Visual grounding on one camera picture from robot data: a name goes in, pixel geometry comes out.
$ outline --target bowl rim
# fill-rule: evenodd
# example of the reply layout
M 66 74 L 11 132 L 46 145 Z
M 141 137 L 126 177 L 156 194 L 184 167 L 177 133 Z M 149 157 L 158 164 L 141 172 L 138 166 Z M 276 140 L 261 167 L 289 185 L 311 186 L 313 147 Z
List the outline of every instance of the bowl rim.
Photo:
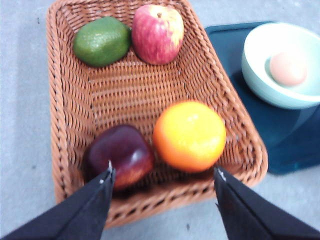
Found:
M 262 77 L 261 74 L 259 74 L 259 72 L 254 71 L 247 57 L 247 52 L 248 52 L 247 49 L 249 48 L 248 39 L 252 38 L 252 35 L 255 35 L 257 31 L 260 31 L 261 28 L 263 29 L 266 26 L 281 26 L 281 27 L 294 28 L 297 31 L 303 32 L 303 34 L 307 34 L 307 35 L 310 35 L 312 38 L 316 38 L 319 42 L 320 42 L 320 36 L 304 27 L 297 26 L 290 23 L 275 21 L 275 22 L 268 22 L 268 23 L 261 24 L 260 26 L 257 26 L 253 30 L 251 30 L 247 35 L 247 37 L 245 38 L 244 47 L 243 47 L 243 56 L 245 58 L 245 61 L 247 62 L 247 65 L 250 67 L 254 75 L 257 76 L 260 79 L 260 81 L 264 82 L 266 85 L 268 85 L 278 93 L 285 95 L 289 98 L 304 101 L 304 102 L 313 102 L 313 103 L 320 102 L 320 95 L 309 95 L 309 94 L 302 94 L 299 92 L 295 92 L 291 89 L 285 88 L 277 84 L 275 81 L 266 81 L 265 78 Z

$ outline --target basket rim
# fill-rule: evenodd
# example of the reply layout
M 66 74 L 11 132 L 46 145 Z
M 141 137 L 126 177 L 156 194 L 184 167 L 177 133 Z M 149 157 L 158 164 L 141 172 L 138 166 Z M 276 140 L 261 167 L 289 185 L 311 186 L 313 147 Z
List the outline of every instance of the basket rim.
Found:
M 49 94 L 50 94 L 50 118 L 51 118 L 51 156 L 52 156 L 52 177 L 54 182 L 54 194 L 57 203 L 63 201 L 66 197 L 73 193 L 72 190 L 69 190 L 67 186 L 72 185 L 71 173 L 68 171 L 68 152 L 67 152 L 67 132 L 65 124 L 65 114 L 64 114 L 64 100 L 62 97 L 62 81 L 61 81 L 61 62 L 60 62 L 60 46 L 59 46 L 59 37 L 57 29 L 57 11 L 60 8 L 66 5 L 72 4 L 89 4 L 91 2 L 96 2 L 96 0 L 57 0 L 54 2 L 47 10 L 46 14 L 46 38 L 47 38 L 47 52 L 48 52 L 48 75 L 49 75 Z M 186 8 L 189 8 L 190 13 L 188 14 L 189 18 L 192 18 L 196 22 L 194 29 L 196 31 L 197 37 L 205 42 L 204 53 L 205 57 L 208 60 L 210 67 L 215 74 L 219 75 L 227 84 L 228 91 L 226 91 L 226 97 L 229 98 L 231 102 L 234 102 L 233 105 L 236 113 L 239 118 L 245 125 L 247 131 L 247 136 L 252 142 L 252 145 L 255 146 L 257 158 L 259 161 L 256 161 L 255 164 L 259 165 L 255 176 L 250 179 L 245 179 L 246 170 L 242 172 L 237 172 L 234 176 L 242 181 L 245 181 L 246 184 L 250 187 L 259 183 L 266 175 L 268 170 L 268 154 L 267 149 L 250 118 L 248 111 L 243 105 L 238 93 L 233 87 L 231 81 L 229 80 L 217 54 L 209 41 L 209 38 L 200 23 L 199 18 L 195 14 L 191 4 L 187 0 L 179 0 Z M 202 187 L 208 188 L 212 186 L 213 181 L 208 179 L 201 183 Z M 176 186 L 175 191 L 183 191 L 186 186 Z M 170 195 L 170 190 L 167 190 L 166 195 Z M 202 199 L 211 198 L 215 195 L 215 192 L 212 190 L 210 194 L 205 195 L 204 197 L 198 197 L 197 199 L 190 199 L 186 201 L 186 204 L 193 203 L 195 201 L 200 201 Z M 172 207 L 167 207 L 162 209 L 162 211 L 167 210 Z M 111 223 L 108 227 L 119 225 L 117 222 Z

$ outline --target blue tray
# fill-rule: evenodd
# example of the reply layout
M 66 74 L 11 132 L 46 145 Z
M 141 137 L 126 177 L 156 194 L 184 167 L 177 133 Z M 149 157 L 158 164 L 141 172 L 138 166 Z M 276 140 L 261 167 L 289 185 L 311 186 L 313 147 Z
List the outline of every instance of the blue tray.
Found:
M 258 98 L 241 70 L 245 39 L 266 22 L 210 26 L 206 33 L 268 151 L 268 171 L 286 174 L 320 164 L 320 106 L 287 110 Z

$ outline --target dark red apple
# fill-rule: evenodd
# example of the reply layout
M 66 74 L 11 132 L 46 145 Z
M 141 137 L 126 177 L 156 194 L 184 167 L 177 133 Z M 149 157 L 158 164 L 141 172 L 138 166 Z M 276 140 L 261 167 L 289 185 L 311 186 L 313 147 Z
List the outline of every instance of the dark red apple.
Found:
M 149 64 L 167 64 L 179 52 L 184 38 L 184 22 L 171 7 L 147 4 L 139 7 L 132 22 L 135 53 Z
M 100 134 L 83 156 L 87 181 L 115 168 L 113 189 L 123 190 L 142 179 L 154 166 L 154 153 L 141 133 L 131 125 L 117 125 Z

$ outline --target ceramic bowl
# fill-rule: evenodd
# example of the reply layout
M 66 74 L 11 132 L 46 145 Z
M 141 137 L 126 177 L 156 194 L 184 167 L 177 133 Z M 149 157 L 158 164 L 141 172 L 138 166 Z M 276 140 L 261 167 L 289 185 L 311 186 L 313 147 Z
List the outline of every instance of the ceramic bowl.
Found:
M 270 58 L 283 51 L 303 53 L 306 80 L 282 86 L 271 76 Z M 320 37 L 302 27 L 272 22 L 254 28 L 246 37 L 241 60 L 243 77 L 262 100 L 284 109 L 304 109 L 320 103 Z

